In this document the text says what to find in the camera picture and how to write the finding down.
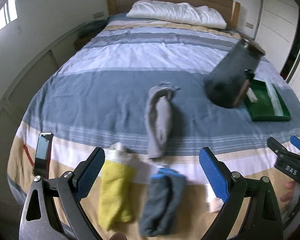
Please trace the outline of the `right hand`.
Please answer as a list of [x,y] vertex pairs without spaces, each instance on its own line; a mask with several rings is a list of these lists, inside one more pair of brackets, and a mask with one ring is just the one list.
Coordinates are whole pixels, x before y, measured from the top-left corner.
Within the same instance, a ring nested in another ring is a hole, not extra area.
[[288,190],[288,192],[280,197],[281,202],[288,202],[292,200],[294,195],[295,185],[296,185],[295,181],[289,181],[285,183],[284,188],[285,190]]

